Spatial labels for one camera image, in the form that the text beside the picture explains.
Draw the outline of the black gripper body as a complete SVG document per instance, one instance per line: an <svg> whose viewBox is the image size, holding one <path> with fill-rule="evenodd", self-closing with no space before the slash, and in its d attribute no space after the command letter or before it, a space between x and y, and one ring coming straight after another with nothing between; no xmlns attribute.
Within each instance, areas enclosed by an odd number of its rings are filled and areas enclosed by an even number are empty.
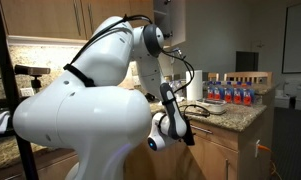
<svg viewBox="0 0 301 180"><path fill-rule="evenodd" d="M182 139L183 139L183 141L185 142L186 145L194 146L195 141L194 141L191 125L189 123L187 123L186 126L187 126L187 130L186 130L185 135L182 137Z"/></svg>

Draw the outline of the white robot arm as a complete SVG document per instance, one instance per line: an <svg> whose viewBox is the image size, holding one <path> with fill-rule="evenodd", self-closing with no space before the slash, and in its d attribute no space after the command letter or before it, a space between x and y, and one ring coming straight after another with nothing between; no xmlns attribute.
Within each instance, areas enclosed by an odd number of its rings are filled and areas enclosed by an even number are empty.
<svg viewBox="0 0 301 180"><path fill-rule="evenodd" d="M23 139L76 151L66 180L122 180L126 156L141 142L154 151L194 142L161 74L161 30L152 22L132 27L131 20L106 19L63 73L14 113Z"/></svg>

